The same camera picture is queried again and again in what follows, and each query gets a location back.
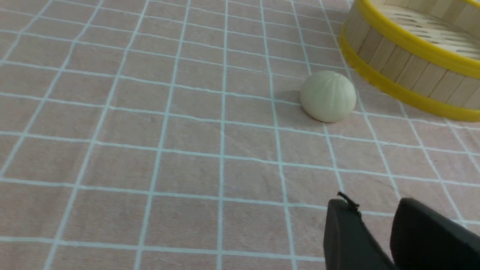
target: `wooden slat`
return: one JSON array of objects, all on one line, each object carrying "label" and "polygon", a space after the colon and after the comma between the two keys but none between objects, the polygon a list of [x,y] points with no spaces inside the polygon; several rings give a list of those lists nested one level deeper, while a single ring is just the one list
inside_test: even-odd
[{"label": "wooden slat", "polygon": [[427,60],[412,55],[400,73],[400,76],[398,76],[396,82],[407,89],[412,89],[428,63]]},{"label": "wooden slat", "polygon": [[427,13],[431,10],[432,6],[435,5],[437,0],[417,0],[410,1],[407,8],[418,11],[420,13]]},{"label": "wooden slat", "polygon": [[382,40],[380,40],[377,49],[373,53],[369,65],[376,71],[382,72],[395,47],[395,43],[386,37],[383,37]]},{"label": "wooden slat", "polygon": [[471,23],[477,16],[480,16],[480,10],[472,5],[466,5],[453,24],[468,32]]},{"label": "wooden slat", "polygon": [[347,19],[344,22],[345,36],[347,37],[347,41],[349,44],[352,43],[353,38],[355,37],[354,33],[363,21],[364,19],[362,18],[356,4],[354,3],[352,8],[350,9],[350,12],[348,13]]},{"label": "wooden slat", "polygon": [[480,88],[480,80],[465,77],[455,92],[447,100],[447,103],[457,107],[463,107],[470,97]]},{"label": "wooden slat", "polygon": [[370,24],[367,21],[363,21],[357,31],[353,33],[353,39],[350,43],[350,46],[354,51],[359,51],[360,47],[362,46],[364,40],[367,38],[368,32],[370,31]]},{"label": "wooden slat", "polygon": [[480,11],[477,11],[477,14],[471,20],[470,26],[467,28],[467,32],[480,39]]},{"label": "wooden slat", "polygon": [[370,59],[375,53],[382,37],[382,34],[372,27],[358,52],[358,56],[360,56],[365,62],[370,62]]},{"label": "wooden slat", "polygon": [[472,110],[480,109],[480,88],[475,90],[475,93],[473,93],[473,95],[467,100],[463,107]]},{"label": "wooden slat", "polygon": [[435,5],[432,7],[432,11],[430,15],[435,16],[437,18],[442,18],[445,13],[447,12],[448,8],[455,0],[438,0]]},{"label": "wooden slat", "polygon": [[422,96],[428,97],[438,82],[442,79],[447,70],[435,64],[429,63],[418,81],[412,88],[412,91]]},{"label": "wooden slat", "polygon": [[447,102],[464,78],[464,75],[447,71],[429,97],[440,102]]},{"label": "wooden slat", "polygon": [[410,1],[417,1],[417,0],[387,0],[385,5],[392,5],[397,7],[406,7]]},{"label": "wooden slat", "polygon": [[453,24],[466,5],[467,2],[465,1],[453,1],[445,15],[442,16],[442,21]]},{"label": "wooden slat", "polygon": [[399,46],[396,46],[393,50],[392,55],[387,61],[382,74],[389,78],[391,81],[396,81],[400,73],[402,72],[403,67],[407,64],[411,53],[402,49]]}]

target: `steamer base with holes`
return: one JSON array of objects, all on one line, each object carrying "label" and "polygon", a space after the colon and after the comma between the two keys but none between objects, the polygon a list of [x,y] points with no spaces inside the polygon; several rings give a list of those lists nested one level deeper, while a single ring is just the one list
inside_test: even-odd
[{"label": "steamer base with holes", "polygon": [[480,122],[480,3],[356,0],[340,47],[383,92],[438,116]]}]

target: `yellow rim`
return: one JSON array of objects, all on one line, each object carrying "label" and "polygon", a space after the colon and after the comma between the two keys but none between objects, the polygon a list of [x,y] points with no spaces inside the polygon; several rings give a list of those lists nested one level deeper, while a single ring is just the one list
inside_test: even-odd
[{"label": "yellow rim", "polygon": [[[480,3],[463,0],[480,10]],[[480,61],[447,51],[404,30],[379,12],[370,0],[357,0],[362,17],[387,39],[423,59],[451,71],[480,79]]]},{"label": "yellow rim", "polygon": [[363,61],[350,47],[344,29],[340,35],[340,49],[348,63],[368,82],[386,94],[420,110],[459,121],[480,122],[480,110],[470,110],[441,103],[412,92],[389,80]]}]

